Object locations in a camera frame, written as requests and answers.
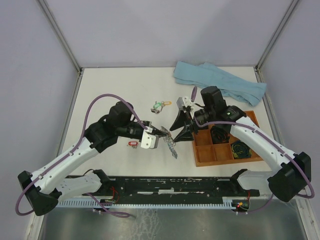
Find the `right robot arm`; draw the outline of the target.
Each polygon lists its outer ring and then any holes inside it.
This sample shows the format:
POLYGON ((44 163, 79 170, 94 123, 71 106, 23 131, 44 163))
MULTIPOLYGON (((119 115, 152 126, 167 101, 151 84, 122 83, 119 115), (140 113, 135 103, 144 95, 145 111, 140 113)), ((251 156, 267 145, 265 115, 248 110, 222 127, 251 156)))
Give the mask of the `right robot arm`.
POLYGON ((231 193, 242 195, 247 190, 270 191, 283 202, 299 196, 311 199, 315 191, 311 184, 311 158, 305 152, 299 154, 265 134, 235 105, 227 105, 216 86, 201 90, 203 106, 195 110, 196 89, 191 97, 182 96, 176 101, 178 114, 170 127, 181 129, 174 142, 192 141, 194 135, 206 126, 214 125, 245 143, 269 166, 269 171, 244 169, 229 183, 231 193))

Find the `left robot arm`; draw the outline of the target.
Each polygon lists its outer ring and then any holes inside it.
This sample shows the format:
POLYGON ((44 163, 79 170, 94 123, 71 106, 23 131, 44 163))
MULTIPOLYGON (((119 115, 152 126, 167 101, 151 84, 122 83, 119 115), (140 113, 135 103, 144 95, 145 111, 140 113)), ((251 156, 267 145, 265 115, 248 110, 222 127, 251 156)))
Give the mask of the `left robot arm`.
POLYGON ((148 121, 132 120, 135 116, 130 103, 119 101, 97 122, 84 126, 79 140, 68 150, 36 171, 22 171, 17 179, 31 212, 43 216, 65 199, 96 192, 106 195, 111 183, 103 170, 75 178, 68 176, 86 161, 115 145, 119 137, 138 140, 144 149, 157 148, 159 138, 166 137, 167 133, 148 121))

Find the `large keyring holder blue handle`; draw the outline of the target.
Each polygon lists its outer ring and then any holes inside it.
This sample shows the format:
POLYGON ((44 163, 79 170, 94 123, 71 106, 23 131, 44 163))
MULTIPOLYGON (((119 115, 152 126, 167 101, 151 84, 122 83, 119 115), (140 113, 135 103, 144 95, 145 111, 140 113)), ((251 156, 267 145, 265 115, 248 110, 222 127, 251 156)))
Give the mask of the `large keyring holder blue handle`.
POLYGON ((176 143, 174 142, 174 139, 172 138, 172 135, 171 135, 170 131, 167 130, 164 126, 161 126, 160 130, 166 133, 166 135, 163 137, 163 140, 167 144, 168 149, 171 152, 171 155, 175 159, 177 159, 178 158, 178 153, 175 150, 176 143))

